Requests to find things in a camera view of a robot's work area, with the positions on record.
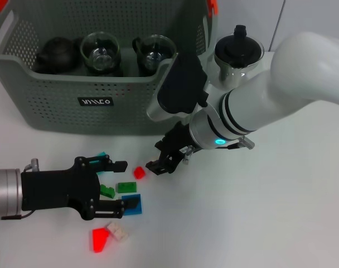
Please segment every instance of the basket label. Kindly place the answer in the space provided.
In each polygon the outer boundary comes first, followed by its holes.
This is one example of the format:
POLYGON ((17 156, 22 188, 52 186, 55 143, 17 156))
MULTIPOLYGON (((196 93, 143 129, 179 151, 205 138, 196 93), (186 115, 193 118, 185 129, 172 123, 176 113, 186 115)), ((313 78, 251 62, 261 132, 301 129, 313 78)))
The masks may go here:
POLYGON ((79 97, 80 106, 114 106, 112 97, 79 97))

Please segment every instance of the white block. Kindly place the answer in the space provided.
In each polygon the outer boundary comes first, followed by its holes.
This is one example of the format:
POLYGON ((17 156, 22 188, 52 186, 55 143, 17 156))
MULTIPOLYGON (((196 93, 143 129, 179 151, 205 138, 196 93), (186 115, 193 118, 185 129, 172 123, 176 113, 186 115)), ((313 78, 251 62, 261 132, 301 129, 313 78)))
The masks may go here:
POLYGON ((116 222, 110 222, 110 224, 107 226, 107 229, 117 241, 125 241, 129 236, 129 234, 126 233, 116 222))

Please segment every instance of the green block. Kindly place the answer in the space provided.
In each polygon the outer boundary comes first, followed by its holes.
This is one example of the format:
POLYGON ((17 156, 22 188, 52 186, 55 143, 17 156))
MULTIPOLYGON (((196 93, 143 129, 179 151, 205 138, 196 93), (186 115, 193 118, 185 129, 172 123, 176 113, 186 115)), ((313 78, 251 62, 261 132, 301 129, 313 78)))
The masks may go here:
POLYGON ((115 197, 115 190, 111 187, 106 187, 104 184, 100 186, 100 194, 105 197, 114 198, 115 197))
POLYGON ((136 193, 136 192, 137 192, 136 183, 118 183, 119 194, 136 193))

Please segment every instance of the lego brick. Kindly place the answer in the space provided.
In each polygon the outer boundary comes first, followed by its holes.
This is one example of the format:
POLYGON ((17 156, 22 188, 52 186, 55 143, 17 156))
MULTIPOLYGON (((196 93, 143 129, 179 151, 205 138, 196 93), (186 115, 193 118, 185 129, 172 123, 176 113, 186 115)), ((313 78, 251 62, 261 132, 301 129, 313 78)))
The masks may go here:
POLYGON ((138 204, 135 208, 126 209, 124 211, 124 216, 142 214, 142 204, 141 204, 141 195, 140 194, 123 195, 121 197, 122 200, 133 199, 133 198, 138 198, 139 202, 138 202, 138 204))
POLYGON ((93 230, 93 250, 95 253, 100 253, 103 251, 108 237, 109 231, 106 228, 93 230))
POLYGON ((129 234, 126 233, 119 224, 116 222, 110 222, 110 224, 106 227, 110 233, 115 237, 115 239, 119 242, 125 241, 129 234))
MULTIPOLYGON (((99 153, 97 156, 104 156, 104 155, 106 155, 106 152, 101 152, 101 153, 99 153)), ((100 175, 100 174, 102 174, 102 173, 104 173, 104 171, 97 172, 98 175, 100 175)))
POLYGON ((114 198, 115 197, 115 189, 111 187, 106 187, 104 184, 100 186, 100 194, 109 197, 114 198))
POLYGON ((118 183, 119 194, 136 193, 136 192, 137 192, 136 183, 118 183))
POLYGON ((135 170, 134 170, 134 177, 137 180, 141 180, 143 177, 145 177, 146 173, 143 170, 142 167, 138 166, 135 170))

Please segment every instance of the black lid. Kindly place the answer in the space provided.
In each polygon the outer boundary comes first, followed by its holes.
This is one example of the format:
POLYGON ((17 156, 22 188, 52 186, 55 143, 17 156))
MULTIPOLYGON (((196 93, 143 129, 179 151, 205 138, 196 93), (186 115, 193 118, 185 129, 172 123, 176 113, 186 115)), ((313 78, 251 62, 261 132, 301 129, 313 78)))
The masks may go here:
POLYGON ((197 55, 179 53, 158 92, 158 103, 167 113, 190 114, 197 103, 207 106, 206 82, 207 75, 197 55))
POLYGON ((261 46, 246 36, 246 27, 236 25, 234 34, 221 39, 215 46, 215 55, 233 68, 245 68, 261 57, 261 46))
POLYGON ((44 51, 49 54, 62 54, 67 52, 72 46, 72 41, 63 37, 55 37, 46 43, 44 51))

